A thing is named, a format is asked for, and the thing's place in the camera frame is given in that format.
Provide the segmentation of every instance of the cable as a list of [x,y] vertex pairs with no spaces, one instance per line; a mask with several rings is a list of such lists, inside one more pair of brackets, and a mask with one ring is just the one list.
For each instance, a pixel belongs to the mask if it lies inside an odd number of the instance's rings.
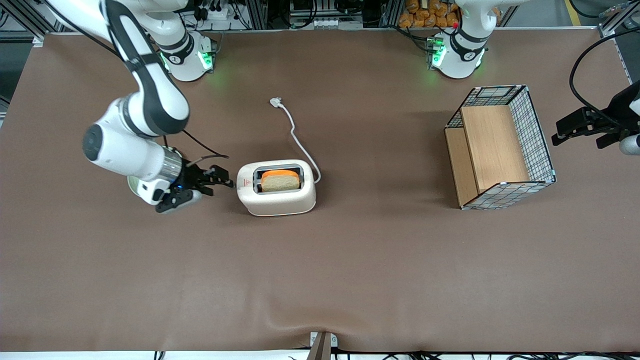
[[236,0],[230,1],[230,4],[231,4],[231,7],[236,12],[236,14],[238,15],[238,20],[240,21],[240,24],[242,24],[242,26],[244,26],[245,29],[251,30],[251,26],[249,26],[246,23],[246,21],[244,21],[244,17],[242,16],[242,13],[240,12],[240,7],[238,6]]
[[316,180],[314,180],[314,184],[319,183],[320,179],[322,179],[322,174],[320,173],[320,169],[316,165],[316,162],[314,161],[314,159],[311,157],[311,155],[309,155],[309,153],[304,148],[304,146],[302,146],[302,144],[298,140],[298,137],[294,133],[294,131],[296,130],[296,124],[293,122],[293,117],[291,116],[291,113],[289,113],[289,110],[287,110],[287,108],[282,104],[282,99],[281,98],[274,97],[269,102],[271,103],[271,105],[274,108],[281,108],[281,109],[284,110],[284,112],[287,113],[287,116],[289,117],[289,121],[291,121],[291,131],[290,131],[291,136],[293,137],[293,140],[296,142],[296,144],[298,144],[298,147],[300,148],[300,150],[302,150],[302,152],[305,153],[305,155],[307,156],[307,159],[309,159],[309,161],[314,166],[314,168],[316,168],[316,172],[318,173],[318,178]]
[[591,15],[591,14],[584,13],[584,12],[580,11],[577,7],[575,7],[575,4],[573,3],[573,0],[569,0],[569,4],[575,10],[575,12],[578,13],[578,15],[584,16],[584,17],[589,18],[589,19],[597,19],[597,18],[599,18],[598,15]]
[[7,21],[9,21],[9,13],[4,12],[4,10],[2,10],[2,14],[0,15],[0,21],[2,21],[2,24],[0,24],[0,28],[2,28]]
[[418,43],[418,41],[415,39],[415,37],[413,37],[413,35],[411,35],[411,31],[409,31],[409,28],[406,29],[406,32],[409,33],[409,37],[411,38],[411,41],[418,47],[418,49],[424,51],[425,53],[429,52],[424,46]]
[[214,155],[216,155],[219,158],[225,158],[225,159],[229,159],[229,156],[227,155],[222,155],[217,151],[213,151],[211,150],[210,147],[206,146],[205,144],[203,144],[202,142],[200,142],[200,140],[196,139],[193,135],[189,134],[188,131],[186,130],[182,130],[183,133],[187,134],[188,137],[190,137],[193,141],[195,141],[196,143],[198,143],[198,145],[202,146],[203,148],[207,149],[208,151],[211,151]]
[[440,26],[437,26],[437,25],[436,25],[436,28],[440,29],[440,31],[442,31],[443,33],[445,33],[445,34],[447,34],[447,35],[449,35],[449,36],[451,36],[451,35],[453,35],[453,34],[454,34],[454,33],[448,33],[448,32],[446,32],[446,31],[444,31],[444,29],[443,29],[443,28],[441,28]]
[[284,22],[284,24],[289,29],[301,29],[301,28],[304,28],[305,26],[308,26],[309,24],[311,24],[316,19],[316,16],[318,14],[318,7],[317,7],[317,4],[316,4],[316,0],[309,0],[309,3],[310,3],[309,18],[305,21],[304,24],[298,26],[298,25],[291,24],[285,18],[283,10],[286,10],[286,7],[284,5],[286,5],[287,2],[285,2],[283,0],[280,0],[280,19],[282,20],[282,22]]
[[99,41],[98,39],[96,39],[95,37],[93,37],[91,34],[87,33],[85,30],[81,29],[78,25],[75,25],[73,22],[69,21],[69,19],[67,19],[64,15],[62,15],[58,9],[56,9],[55,7],[51,6],[51,4],[49,4],[49,0],[44,0],[45,4],[47,4],[47,6],[49,7],[49,9],[51,9],[51,11],[53,13],[55,13],[59,18],[61,18],[63,21],[65,21],[69,26],[71,26],[72,28],[78,30],[78,32],[80,32],[82,35],[90,38],[91,40],[93,40],[96,44],[102,46],[103,48],[107,49],[110,53],[114,54],[115,56],[118,57],[118,59],[120,59],[121,61],[124,61],[122,59],[122,57],[120,56],[120,54],[118,54],[117,51],[115,51],[114,49],[108,47],[107,45],[105,45],[104,42]]
[[201,162],[204,159],[211,159],[211,158],[224,158],[224,155],[206,155],[206,156],[201,156],[196,160],[193,160],[192,162],[188,163],[186,166],[187,167],[192,167],[193,165],[196,165],[197,163]]
[[621,126],[620,123],[617,120],[614,120],[613,118],[607,116],[605,113],[603,113],[602,111],[600,111],[600,109],[596,108],[595,106],[593,106],[592,104],[590,104],[589,102],[587,102],[587,100],[585,100],[580,94],[578,94],[578,90],[575,89],[575,85],[573,84],[573,78],[575,77],[575,72],[576,70],[578,70],[578,65],[580,65],[580,62],[582,61],[582,59],[591,51],[593,50],[596,46],[602,44],[603,42],[606,42],[610,39],[616,38],[616,37],[620,37],[622,35],[625,34],[629,34],[629,33],[633,33],[637,30],[640,30],[640,28],[632,28],[629,30],[625,30],[622,31],[621,33],[617,33],[617,34],[613,34],[613,35],[609,35],[608,37],[603,37],[600,40],[596,41],[595,43],[593,43],[593,45],[589,46],[584,52],[582,52],[582,54],[580,54],[580,56],[578,57],[577,60],[575,60],[575,63],[573,64],[573,68],[571,69],[571,74],[569,75],[569,87],[571,88],[571,92],[573,93],[573,95],[585,106],[587,106],[589,109],[591,109],[593,112],[595,112],[596,114],[598,114],[599,116],[607,119],[608,121],[610,121],[611,123],[617,125],[617,126]]

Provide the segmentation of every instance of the brown table surface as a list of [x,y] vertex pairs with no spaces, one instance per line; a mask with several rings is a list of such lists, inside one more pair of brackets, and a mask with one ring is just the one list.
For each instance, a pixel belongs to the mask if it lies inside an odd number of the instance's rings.
[[[224,187],[158,215],[87,161],[85,129],[136,85],[90,40],[46,37],[0,131],[1,349],[292,348],[324,329],[359,351],[640,350],[640,160],[575,139],[550,149],[557,184],[461,211],[443,133],[473,86],[525,83],[550,141],[597,39],[496,31],[455,81],[394,31],[227,35],[216,72],[179,84],[188,129],[233,175],[302,158],[280,96],[323,171],[312,212],[257,218]],[[612,42],[576,83],[597,106],[628,85]]]

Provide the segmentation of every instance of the wooden panel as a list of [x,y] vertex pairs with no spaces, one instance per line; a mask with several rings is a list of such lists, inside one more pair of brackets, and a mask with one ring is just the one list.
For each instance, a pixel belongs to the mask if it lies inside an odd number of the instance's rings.
[[453,181],[456,183],[458,204],[462,205],[478,196],[476,177],[471,165],[471,157],[467,145],[467,137],[462,127],[444,129],[453,170]]
[[503,181],[529,181],[509,106],[461,109],[479,193]]

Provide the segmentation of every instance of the black cable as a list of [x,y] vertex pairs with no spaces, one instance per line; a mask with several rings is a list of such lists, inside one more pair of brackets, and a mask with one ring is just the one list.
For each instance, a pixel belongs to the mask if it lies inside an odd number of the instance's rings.
[[193,135],[189,134],[188,131],[186,130],[182,130],[183,133],[187,134],[188,137],[190,137],[193,141],[195,141],[196,143],[198,143],[198,145],[202,146],[203,148],[207,149],[208,151],[211,151],[213,154],[217,155],[220,158],[225,158],[225,159],[229,159],[229,156],[227,155],[222,155],[217,151],[213,151],[210,147],[206,146],[205,144],[203,144],[202,142],[200,142],[200,140],[196,139]]
[[420,43],[415,39],[415,37],[413,37],[413,35],[411,35],[411,31],[409,31],[409,28],[406,29],[406,32],[409,33],[409,37],[411,38],[411,41],[413,41],[413,43],[418,47],[418,49],[424,51],[425,53],[429,52],[424,46],[420,45]]
[[230,1],[229,3],[231,4],[231,7],[234,9],[236,14],[238,15],[238,20],[240,21],[240,24],[242,24],[242,26],[244,26],[245,29],[251,30],[251,26],[249,26],[246,23],[246,21],[244,21],[242,13],[240,12],[240,7],[238,6],[236,0]]
[[613,34],[613,35],[609,35],[608,37],[603,37],[600,40],[596,41],[595,43],[593,43],[593,45],[589,46],[584,52],[582,52],[582,54],[580,54],[580,56],[578,57],[577,60],[575,60],[575,63],[573,64],[573,68],[571,69],[571,74],[569,75],[569,87],[571,88],[571,92],[573,93],[573,95],[585,106],[587,106],[589,109],[591,109],[593,112],[595,112],[596,114],[598,114],[599,116],[607,119],[608,121],[610,121],[611,123],[620,126],[620,123],[617,120],[614,120],[613,118],[607,116],[605,113],[603,113],[602,111],[600,111],[600,109],[596,108],[595,106],[593,106],[592,104],[590,104],[589,102],[587,102],[587,100],[585,100],[580,94],[578,94],[578,90],[575,89],[575,85],[573,84],[573,78],[575,77],[575,71],[578,69],[578,65],[580,65],[580,62],[582,61],[582,59],[591,51],[593,50],[596,46],[602,44],[603,42],[606,42],[608,40],[611,40],[613,38],[625,35],[625,34],[629,34],[629,33],[633,33],[637,30],[640,30],[640,28],[632,28],[629,30],[625,30],[622,31],[621,33],[617,33],[617,34]]
[[440,29],[440,31],[442,31],[443,33],[445,33],[445,34],[447,34],[447,35],[449,35],[449,36],[453,35],[453,33],[448,33],[448,32],[446,32],[446,31],[444,31],[444,29],[443,29],[443,28],[441,28],[440,26],[437,26],[437,25],[436,25],[436,28]]
[[93,37],[91,34],[87,33],[85,30],[81,29],[78,25],[75,25],[73,22],[70,22],[69,19],[67,19],[64,15],[62,15],[58,9],[56,9],[55,7],[51,6],[51,4],[49,4],[49,0],[44,0],[45,4],[47,4],[47,6],[49,7],[49,9],[51,9],[52,12],[54,12],[59,18],[61,18],[62,20],[64,20],[69,26],[72,26],[74,29],[78,30],[78,32],[80,32],[82,35],[90,38],[91,40],[93,40],[96,44],[102,46],[103,48],[107,49],[110,53],[114,54],[115,56],[118,57],[118,59],[122,60],[122,57],[120,56],[120,54],[118,54],[117,51],[115,51],[114,49],[108,47],[107,45],[105,45],[104,42],[99,41],[98,39],[96,39],[95,37]]
[[305,21],[304,24],[297,26],[297,25],[293,25],[291,24],[286,18],[285,18],[285,11],[287,10],[289,13],[291,13],[291,11],[289,11],[284,5],[287,4],[286,1],[280,0],[280,19],[282,20],[282,22],[289,28],[289,29],[301,29],[304,28],[305,26],[308,26],[309,24],[311,24],[315,19],[316,16],[318,14],[318,7],[316,4],[316,0],[309,0],[310,2],[310,8],[309,8],[309,18]]
[[7,21],[9,21],[9,13],[4,12],[4,10],[2,10],[2,14],[0,15],[0,20],[2,20],[2,17],[6,14],[6,17],[4,18],[4,20],[2,21],[2,24],[0,24],[0,28],[2,28]]
[[408,31],[402,30],[401,28],[399,28],[399,27],[398,27],[398,26],[396,26],[396,25],[384,25],[384,26],[382,26],[382,27],[383,27],[383,28],[391,28],[391,29],[395,29],[397,32],[399,32],[400,34],[402,34],[402,35],[404,35],[404,36],[406,36],[406,37],[408,37],[408,38],[413,37],[413,38],[414,38],[414,39],[416,39],[416,40],[423,40],[423,41],[426,41],[426,40],[427,40],[427,38],[425,38],[425,37],[419,37],[419,36],[416,36],[416,35],[411,35],[411,34],[409,34],[409,32],[408,32]]
[[597,18],[600,17],[598,15],[591,15],[591,14],[584,13],[584,12],[580,11],[577,7],[575,7],[575,4],[573,3],[573,0],[569,0],[569,4],[575,10],[575,12],[578,13],[578,15],[584,16],[584,17],[589,18],[589,19],[597,19]]

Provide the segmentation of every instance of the power cord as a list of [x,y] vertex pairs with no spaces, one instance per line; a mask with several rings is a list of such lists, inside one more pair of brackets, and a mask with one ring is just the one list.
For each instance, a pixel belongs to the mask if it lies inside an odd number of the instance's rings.
[[309,24],[311,24],[315,19],[316,16],[318,14],[318,7],[316,4],[316,0],[309,0],[309,18],[307,19],[307,21],[305,21],[304,24],[298,26],[298,25],[294,25],[291,24],[286,18],[285,18],[285,11],[286,8],[286,4],[288,2],[284,1],[284,0],[280,0],[280,19],[282,20],[282,22],[289,28],[289,29],[301,29],[304,28],[305,26],[308,26]]
[[596,108],[595,106],[593,106],[592,104],[590,104],[587,100],[585,100],[579,93],[578,90],[575,89],[575,84],[573,83],[573,78],[575,77],[575,72],[576,70],[578,70],[578,65],[580,65],[580,62],[582,61],[582,59],[591,51],[593,50],[596,46],[602,44],[603,42],[606,42],[608,40],[611,40],[613,38],[616,37],[620,37],[622,35],[626,35],[629,33],[633,33],[635,31],[640,30],[640,28],[632,28],[629,30],[625,30],[622,31],[621,33],[617,33],[617,34],[613,34],[613,35],[609,35],[608,37],[603,37],[600,40],[596,41],[595,43],[593,43],[593,45],[589,46],[585,51],[582,52],[582,54],[580,54],[580,56],[578,57],[577,60],[575,60],[575,63],[573,64],[573,68],[571,69],[571,74],[569,75],[569,87],[571,88],[571,92],[573,93],[573,95],[585,106],[587,106],[589,109],[591,109],[591,111],[595,112],[596,114],[598,114],[599,116],[607,119],[609,122],[611,122],[612,124],[615,124],[617,126],[621,126],[620,123],[607,116],[605,113],[603,113],[602,111],[600,111],[600,109]]
[[577,13],[578,13],[578,15],[581,15],[581,16],[586,17],[586,18],[588,18],[588,19],[597,19],[597,18],[599,18],[599,16],[598,16],[598,15],[591,15],[591,14],[584,13],[584,12],[580,11],[580,9],[578,9],[578,8],[576,7],[575,3],[573,3],[573,0],[569,0],[569,4],[570,4],[570,5],[571,5],[571,7],[575,10],[575,12],[577,12]]
[[214,156],[210,156],[210,158],[225,158],[225,159],[229,159],[228,155],[222,155],[219,152],[212,150],[210,147],[208,147],[205,144],[203,144],[200,140],[196,139],[195,136],[189,134],[188,131],[182,130],[182,132],[185,133],[188,137],[190,137],[193,141],[198,143],[198,145],[202,146],[203,148],[207,149],[208,151],[211,151]]
[[[445,31],[443,28],[441,28],[440,26],[436,26],[436,27],[437,27],[438,29],[440,29],[440,31],[442,31],[443,33],[445,33],[445,34],[447,34],[447,35],[449,35],[449,36],[451,36],[451,35],[453,35],[453,34],[454,34],[454,33],[448,33],[448,32],[446,32],[446,31]],[[418,42],[418,41],[427,41],[427,38],[426,38],[426,37],[419,37],[419,36],[417,36],[417,35],[413,35],[413,34],[411,34],[411,31],[410,31],[408,28],[406,29],[406,31],[405,31],[405,30],[402,30],[402,28],[399,28],[399,27],[398,27],[398,26],[396,26],[396,25],[384,25],[384,26],[383,26],[383,28],[390,28],[390,29],[394,29],[394,30],[396,30],[397,32],[399,32],[400,34],[402,34],[402,35],[404,35],[404,36],[406,36],[406,37],[410,38],[410,39],[411,39],[411,41],[413,42],[413,44],[414,44],[415,46],[417,46],[417,47],[418,47],[418,49],[420,49],[420,50],[422,50],[422,51],[424,51],[424,52],[426,52],[426,53],[433,53],[433,52],[434,52],[434,51],[431,51],[431,50],[426,49],[424,46],[420,45],[420,43]]]
[[6,22],[9,21],[9,13],[4,12],[4,10],[2,10],[2,12],[0,13],[0,22],[2,22],[0,24],[0,28],[2,28]]
[[424,46],[420,45],[418,40],[416,40],[413,35],[411,35],[411,31],[409,31],[409,28],[406,29],[406,32],[407,32],[407,34],[409,34],[409,37],[411,38],[411,41],[413,42],[413,44],[415,44],[418,47],[418,49],[424,51],[425,53],[429,52]]
[[314,180],[314,184],[319,183],[320,179],[322,178],[322,174],[320,173],[320,169],[316,165],[316,162],[313,160],[311,155],[309,155],[307,150],[305,150],[305,148],[302,146],[302,144],[300,144],[300,141],[298,140],[298,137],[296,137],[296,134],[294,134],[294,131],[296,129],[296,124],[293,122],[293,117],[291,117],[291,113],[289,113],[289,110],[287,110],[287,108],[282,104],[282,98],[274,97],[271,100],[269,100],[269,103],[274,108],[276,108],[276,109],[277,108],[281,108],[281,109],[284,110],[285,113],[287,113],[287,116],[289,117],[289,121],[291,121],[291,136],[293,137],[293,140],[295,140],[296,144],[298,144],[298,147],[300,148],[300,150],[302,150],[302,152],[305,153],[305,155],[307,156],[307,159],[309,159],[309,161],[311,161],[311,164],[314,166],[314,168],[316,168],[316,172],[318,173],[318,178],[316,180]]
[[242,16],[242,13],[240,12],[240,7],[238,6],[236,0],[232,0],[232,1],[230,1],[230,3],[231,3],[231,7],[234,9],[234,12],[238,16],[238,18],[236,20],[239,20],[240,24],[242,24],[242,26],[244,26],[245,29],[251,30],[251,26],[249,26],[249,24],[247,24],[247,22],[244,21],[244,17]]

